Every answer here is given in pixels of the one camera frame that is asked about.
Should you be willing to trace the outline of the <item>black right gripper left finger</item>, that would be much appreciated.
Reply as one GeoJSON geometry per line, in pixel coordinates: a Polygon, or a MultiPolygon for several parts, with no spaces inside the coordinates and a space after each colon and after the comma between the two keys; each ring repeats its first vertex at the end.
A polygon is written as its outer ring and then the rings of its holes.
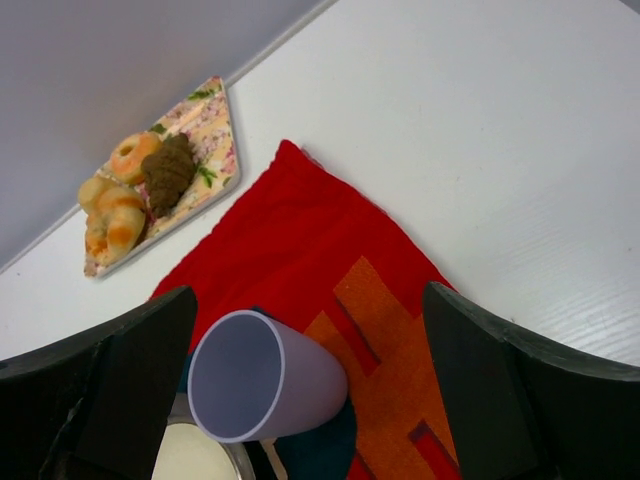
{"type": "Polygon", "coordinates": [[[151,478],[196,315],[180,287],[3,360],[2,478],[151,478]]]}

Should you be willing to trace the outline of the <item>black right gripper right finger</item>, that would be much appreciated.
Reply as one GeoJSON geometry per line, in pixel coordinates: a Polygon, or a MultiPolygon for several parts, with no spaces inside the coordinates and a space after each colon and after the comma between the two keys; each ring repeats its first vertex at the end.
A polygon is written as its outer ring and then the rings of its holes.
{"type": "Polygon", "coordinates": [[[441,283],[423,315],[465,479],[636,479],[639,369],[502,319],[441,283]]]}

